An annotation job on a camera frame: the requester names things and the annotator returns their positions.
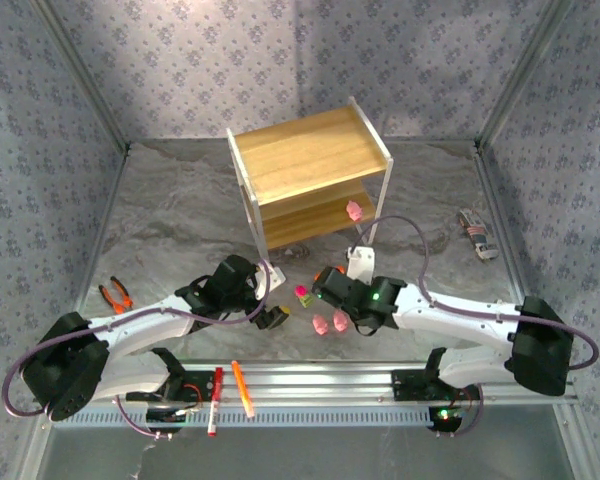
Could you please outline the orange handled pliers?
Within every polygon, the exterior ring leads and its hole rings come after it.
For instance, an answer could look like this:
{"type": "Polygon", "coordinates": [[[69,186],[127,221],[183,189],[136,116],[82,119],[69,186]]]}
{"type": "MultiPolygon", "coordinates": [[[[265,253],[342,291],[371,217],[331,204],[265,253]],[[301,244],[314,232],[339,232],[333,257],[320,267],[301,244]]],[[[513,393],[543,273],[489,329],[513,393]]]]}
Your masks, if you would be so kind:
{"type": "Polygon", "coordinates": [[[108,288],[100,284],[98,290],[103,300],[116,314],[123,314],[133,309],[134,302],[125,285],[116,277],[110,277],[110,283],[115,287],[117,295],[113,295],[108,288]]]}

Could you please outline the aluminium mounting rail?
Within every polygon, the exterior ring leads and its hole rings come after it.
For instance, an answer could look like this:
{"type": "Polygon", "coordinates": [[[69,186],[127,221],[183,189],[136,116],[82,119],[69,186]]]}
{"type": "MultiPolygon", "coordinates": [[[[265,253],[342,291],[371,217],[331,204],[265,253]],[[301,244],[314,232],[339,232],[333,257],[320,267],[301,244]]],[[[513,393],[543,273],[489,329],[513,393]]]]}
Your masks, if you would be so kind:
{"type": "MultiPolygon", "coordinates": [[[[171,373],[224,370],[221,399],[240,404],[241,399],[231,366],[193,362],[170,366],[156,355],[146,359],[127,357],[111,370],[90,367],[84,374],[72,373],[58,386],[37,388],[35,397],[45,415],[54,421],[77,414],[89,404],[124,399],[129,392],[151,392],[165,383],[171,373]]],[[[391,387],[392,370],[424,370],[418,363],[395,362],[301,362],[249,363],[242,365],[245,381],[256,408],[266,406],[363,405],[375,402],[475,407],[479,403],[548,403],[550,397],[533,393],[513,381],[473,384],[479,391],[477,401],[395,401],[391,387]]],[[[144,401],[135,406],[157,408],[188,407],[207,404],[163,404],[144,401]]]]}

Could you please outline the orange marker pen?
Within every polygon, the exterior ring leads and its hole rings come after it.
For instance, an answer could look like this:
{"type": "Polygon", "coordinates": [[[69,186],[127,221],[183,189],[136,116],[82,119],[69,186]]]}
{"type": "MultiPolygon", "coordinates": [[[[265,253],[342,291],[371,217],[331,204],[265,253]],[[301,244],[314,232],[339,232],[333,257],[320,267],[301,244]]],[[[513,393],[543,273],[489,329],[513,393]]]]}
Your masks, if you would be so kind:
{"type": "Polygon", "coordinates": [[[246,381],[245,381],[245,377],[244,377],[244,372],[242,370],[242,367],[240,365],[240,363],[237,360],[233,360],[231,362],[231,369],[233,372],[233,376],[236,382],[236,386],[240,395],[240,399],[241,399],[241,403],[244,409],[244,412],[246,414],[246,416],[248,418],[254,418],[255,417],[255,407],[253,404],[253,400],[250,396],[246,381]]]}

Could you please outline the grey marble pattern table sheet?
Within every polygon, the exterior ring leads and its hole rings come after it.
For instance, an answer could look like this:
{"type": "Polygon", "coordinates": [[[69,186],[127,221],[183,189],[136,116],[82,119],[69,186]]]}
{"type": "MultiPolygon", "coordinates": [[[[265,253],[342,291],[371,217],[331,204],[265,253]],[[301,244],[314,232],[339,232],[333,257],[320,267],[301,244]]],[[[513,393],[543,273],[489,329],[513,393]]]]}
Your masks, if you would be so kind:
{"type": "MultiPolygon", "coordinates": [[[[376,272],[407,282],[424,273],[429,290],[467,299],[511,302],[502,260],[483,262],[457,214],[472,208],[489,216],[470,142],[391,140],[394,159],[373,247],[376,272]]],[[[297,285],[328,265],[341,265],[357,232],[346,229],[270,254],[286,276],[270,296],[290,317],[270,331],[249,323],[210,326],[171,339],[165,347],[182,359],[216,360],[418,360],[457,340],[423,331],[384,328],[371,337],[353,328],[318,335],[315,314],[331,317],[315,301],[304,308],[297,285]]],[[[157,302],[197,277],[212,273],[230,254],[257,260],[230,150],[223,140],[164,140],[137,144],[126,163],[105,241],[81,312],[105,316],[98,286],[120,279],[134,303],[157,302]]]]}

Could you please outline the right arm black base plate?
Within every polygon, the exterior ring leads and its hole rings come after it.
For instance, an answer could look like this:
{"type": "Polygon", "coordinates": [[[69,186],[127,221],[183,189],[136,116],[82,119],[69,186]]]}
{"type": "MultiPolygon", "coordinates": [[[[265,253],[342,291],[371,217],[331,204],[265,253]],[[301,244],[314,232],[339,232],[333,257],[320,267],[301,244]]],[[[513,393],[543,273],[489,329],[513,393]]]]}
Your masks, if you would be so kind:
{"type": "Polygon", "coordinates": [[[476,385],[452,387],[424,370],[392,370],[390,377],[395,401],[477,401],[480,397],[476,385]]]}

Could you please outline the left black controller board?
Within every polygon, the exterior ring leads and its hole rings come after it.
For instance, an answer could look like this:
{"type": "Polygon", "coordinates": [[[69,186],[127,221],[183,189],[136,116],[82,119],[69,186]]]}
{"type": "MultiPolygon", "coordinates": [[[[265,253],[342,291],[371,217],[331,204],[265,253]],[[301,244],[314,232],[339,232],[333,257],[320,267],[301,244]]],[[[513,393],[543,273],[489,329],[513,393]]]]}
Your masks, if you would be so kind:
{"type": "Polygon", "coordinates": [[[175,435],[186,420],[186,412],[178,409],[149,408],[145,415],[147,429],[152,434],[175,435]]]}

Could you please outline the aluminium frame post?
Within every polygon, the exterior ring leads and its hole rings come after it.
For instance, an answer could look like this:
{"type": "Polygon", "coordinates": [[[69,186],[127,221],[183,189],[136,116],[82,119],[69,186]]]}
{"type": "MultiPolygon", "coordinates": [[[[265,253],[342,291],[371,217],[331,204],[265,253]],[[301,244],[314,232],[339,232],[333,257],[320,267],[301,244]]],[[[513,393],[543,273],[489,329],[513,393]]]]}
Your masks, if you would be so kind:
{"type": "Polygon", "coordinates": [[[501,95],[475,138],[475,146],[479,153],[492,145],[503,129],[532,73],[549,49],[574,2],[575,0],[547,0],[538,23],[531,30],[519,59],[504,83],[501,95]]]}
{"type": "Polygon", "coordinates": [[[128,151],[128,143],[61,16],[50,0],[27,1],[39,17],[42,26],[50,36],[74,82],[85,96],[106,136],[115,149],[125,155],[128,151]]]}

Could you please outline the wooden shelf with white frame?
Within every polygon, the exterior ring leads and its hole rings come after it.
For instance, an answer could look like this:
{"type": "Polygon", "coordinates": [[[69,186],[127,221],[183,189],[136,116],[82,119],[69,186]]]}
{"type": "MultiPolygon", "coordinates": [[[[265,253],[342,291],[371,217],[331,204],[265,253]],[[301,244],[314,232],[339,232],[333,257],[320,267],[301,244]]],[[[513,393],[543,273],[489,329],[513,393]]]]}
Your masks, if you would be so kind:
{"type": "Polygon", "coordinates": [[[226,137],[262,258],[348,228],[373,243],[394,159],[354,98],[334,110],[226,137]],[[347,215],[349,200],[364,210],[358,222],[347,215]]]}

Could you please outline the red and white marker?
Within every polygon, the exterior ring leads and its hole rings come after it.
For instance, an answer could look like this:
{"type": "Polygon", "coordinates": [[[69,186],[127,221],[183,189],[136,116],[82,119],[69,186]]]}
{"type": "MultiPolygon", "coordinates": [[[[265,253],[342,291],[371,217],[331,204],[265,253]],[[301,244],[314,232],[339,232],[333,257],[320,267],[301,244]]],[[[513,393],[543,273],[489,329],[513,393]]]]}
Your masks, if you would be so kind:
{"type": "Polygon", "coordinates": [[[224,370],[222,367],[217,367],[214,372],[213,389],[211,394],[209,418],[207,425],[207,435],[215,437],[217,434],[217,423],[219,405],[221,401],[221,391],[223,385],[224,370]]]}

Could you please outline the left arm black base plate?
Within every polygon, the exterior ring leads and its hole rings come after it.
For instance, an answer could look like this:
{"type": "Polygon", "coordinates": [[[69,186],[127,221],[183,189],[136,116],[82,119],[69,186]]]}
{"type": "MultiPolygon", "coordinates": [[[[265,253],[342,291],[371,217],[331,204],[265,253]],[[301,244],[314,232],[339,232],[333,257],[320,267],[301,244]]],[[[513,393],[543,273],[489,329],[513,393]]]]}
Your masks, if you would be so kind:
{"type": "Polygon", "coordinates": [[[129,402],[163,404],[196,404],[211,400],[214,372],[184,371],[171,373],[165,383],[151,392],[129,392],[124,399],[129,402]]]}

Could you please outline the aluminium frame floor bar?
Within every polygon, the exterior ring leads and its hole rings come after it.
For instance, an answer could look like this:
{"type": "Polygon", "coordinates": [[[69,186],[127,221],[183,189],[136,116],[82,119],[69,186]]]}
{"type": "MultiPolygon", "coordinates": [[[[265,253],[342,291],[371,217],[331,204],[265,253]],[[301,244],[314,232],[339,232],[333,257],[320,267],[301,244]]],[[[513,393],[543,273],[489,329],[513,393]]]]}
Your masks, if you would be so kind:
{"type": "Polygon", "coordinates": [[[511,295],[515,300],[521,302],[527,293],[526,281],[520,268],[517,252],[514,249],[509,225],[506,222],[504,205],[500,199],[490,164],[485,156],[485,150],[479,142],[474,143],[474,150],[479,181],[484,191],[492,228],[499,245],[500,257],[505,265],[511,295]]]}
{"type": "Polygon", "coordinates": [[[86,273],[85,273],[83,280],[81,282],[81,285],[78,289],[78,296],[77,296],[76,302],[74,303],[74,309],[76,311],[82,310],[82,308],[86,304],[86,301],[87,301],[87,298],[89,295],[91,281],[93,280],[93,277],[94,277],[94,274],[95,274],[95,271],[97,268],[97,264],[98,264],[98,259],[99,259],[99,256],[101,254],[101,251],[102,251],[102,248],[104,245],[105,234],[107,232],[108,223],[109,223],[109,220],[110,220],[113,208],[114,208],[119,185],[120,185],[122,177],[124,175],[125,165],[127,163],[130,148],[131,148],[131,144],[129,142],[124,144],[124,149],[123,149],[123,152],[120,157],[120,162],[115,170],[115,176],[113,177],[113,180],[111,183],[111,188],[110,188],[108,196],[107,196],[107,201],[105,203],[105,209],[104,209],[104,212],[102,214],[102,217],[101,217],[101,220],[99,223],[99,228],[97,231],[97,235],[95,237],[93,248],[92,248],[90,256],[89,256],[89,261],[87,262],[86,273]]]}

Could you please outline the black controller board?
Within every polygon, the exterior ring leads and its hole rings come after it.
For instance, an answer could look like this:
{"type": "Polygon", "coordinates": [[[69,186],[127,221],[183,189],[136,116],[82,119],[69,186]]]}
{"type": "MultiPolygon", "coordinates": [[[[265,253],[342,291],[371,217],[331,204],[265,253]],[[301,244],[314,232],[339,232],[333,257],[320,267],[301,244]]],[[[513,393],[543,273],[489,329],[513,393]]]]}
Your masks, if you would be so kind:
{"type": "Polygon", "coordinates": [[[464,411],[454,407],[430,407],[429,418],[432,424],[429,430],[436,434],[454,435],[461,427],[464,411]]]}
{"type": "Polygon", "coordinates": [[[145,415],[147,429],[152,434],[175,435],[186,420],[186,412],[178,409],[149,408],[145,415]]]}

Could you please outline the right black controller board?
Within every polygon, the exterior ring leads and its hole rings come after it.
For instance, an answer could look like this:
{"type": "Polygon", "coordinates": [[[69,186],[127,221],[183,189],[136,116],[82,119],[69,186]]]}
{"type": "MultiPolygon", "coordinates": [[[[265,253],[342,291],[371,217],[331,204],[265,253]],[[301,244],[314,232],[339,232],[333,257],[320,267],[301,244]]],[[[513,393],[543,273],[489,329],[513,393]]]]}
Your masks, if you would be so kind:
{"type": "Polygon", "coordinates": [[[464,411],[454,407],[430,407],[429,418],[432,424],[429,430],[436,434],[454,435],[461,427],[464,411]]]}

